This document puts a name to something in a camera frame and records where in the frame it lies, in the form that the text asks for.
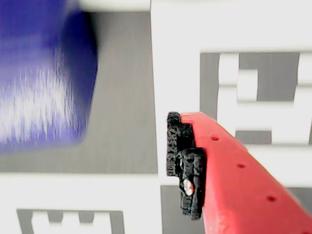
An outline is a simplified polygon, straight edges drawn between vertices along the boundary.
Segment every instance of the small hole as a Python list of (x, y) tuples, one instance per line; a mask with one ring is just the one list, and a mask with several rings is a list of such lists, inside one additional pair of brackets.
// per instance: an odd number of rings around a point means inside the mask
[(244, 164), (238, 164), (237, 167), (239, 168), (245, 168), (246, 166)]
[(274, 197), (274, 196), (267, 196), (267, 200), (269, 202), (275, 202), (276, 201), (276, 197)]
[(219, 138), (217, 136), (212, 136), (211, 140), (219, 140)]

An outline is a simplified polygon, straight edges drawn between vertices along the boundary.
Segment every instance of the black and white pattern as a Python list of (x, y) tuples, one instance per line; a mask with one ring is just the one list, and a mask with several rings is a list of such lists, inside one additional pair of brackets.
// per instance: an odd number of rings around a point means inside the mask
[[(282, 27), (275, 32), (268, 19), (253, 12), (264, 9), (264, 3), (251, 7), (245, 2), (251, 11), (238, 8), (232, 1), (227, 1), (227, 7), (210, 4), (195, 7), (182, 3), (177, 7), (170, 1), (159, 1), (152, 2), (151, 14), (93, 15), (100, 43), (99, 65), (86, 139), (67, 148), (0, 157), (0, 187), (4, 191), (0, 233), (20, 233), (22, 229), (22, 234), (32, 234), (31, 230), (43, 234), (49, 222), (60, 225), (67, 220), (75, 222), (67, 230), (88, 226), (87, 233), (96, 233), (90, 227), (94, 221), (79, 220), (82, 212), (94, 213), (94, 217), (99, 214), (113, 234), (120, 233), (120, 227), (125, 234), (204, 233), (202, 220), (190, 221), (180, 214), (178, 181), (165, 175), (167, 113), (201, 110), (218, 119), (219, 65), (224, 55), (225, 60), (227, 55), (238, 58), (234, 65), (228, 58), (228, 66), (242, 71), (243, 79), (249, 75), (255, 78), (258, 70), (256, 86), (250, 84), (256, 95), (247, 93), (243, 99), (293, 103), (299, 84), (299, 58), (306, 55), (309, 62), (310, 54), (302, 51), (312, 51), (310, 32), (305, 37), (286, 37), (288, 30)], [(292, 7), (305, 11), (301, 6), (297, 3)], [(243, 27), (243, 18), (250, 19), (251, 13), (254, 25), (247, 22)], [(232, 20), (225, 22), (224, 14)], [(288, 29), (294, 29), (287, 15), (281, 14), (284, 24), (290, 25)], [(310, 17), (302, 13), (299, 20), (311, 22)], [(270, 37), (257, 34), (257, 30)], [(235, 86), (238, 89), (239, 83), (228, 85)], [(297, 187), (291, 191), (312, 211), (310, 146), (289, 142), (272, 145), (270, 129), (235, 128), (234, 135), (250, 144), (247, 147), (256, 159), (285, 186)], [(113, 224), (116, 214), (118, 232)], [(41, 231), (36, 231), (36, 220), (44, 220), (46, 226), (41, 226)]]

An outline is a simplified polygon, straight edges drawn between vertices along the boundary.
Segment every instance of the screw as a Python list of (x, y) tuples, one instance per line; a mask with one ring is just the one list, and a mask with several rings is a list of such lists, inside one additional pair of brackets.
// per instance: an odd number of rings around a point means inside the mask
[(183, 181), (183, 185), (184, 185), (184, 191), (185, 191), (186, 195), (187, 196), (193, 195), (193, 193), (194, 193), (194, 186), (188, 179), (185, 179)]

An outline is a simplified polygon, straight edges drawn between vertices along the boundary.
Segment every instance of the red plastic part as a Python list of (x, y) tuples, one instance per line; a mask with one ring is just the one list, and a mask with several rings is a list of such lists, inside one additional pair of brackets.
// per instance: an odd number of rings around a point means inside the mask
[(182, 114), (207, 155), (203, 219), (206, 234), (312, 234), (312, 218), (217, 122)]

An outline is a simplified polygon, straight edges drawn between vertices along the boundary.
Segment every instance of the black mechanism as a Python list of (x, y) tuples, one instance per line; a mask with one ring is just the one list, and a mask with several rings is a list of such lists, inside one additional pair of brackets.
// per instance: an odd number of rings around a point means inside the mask
[(167, 124), (167, 176), (180, 179), (181, 212), (197, 220), (205, 198), (205, 152), (196, 147), (192, 126), (182, 123), (179, 113), (170, 112)]

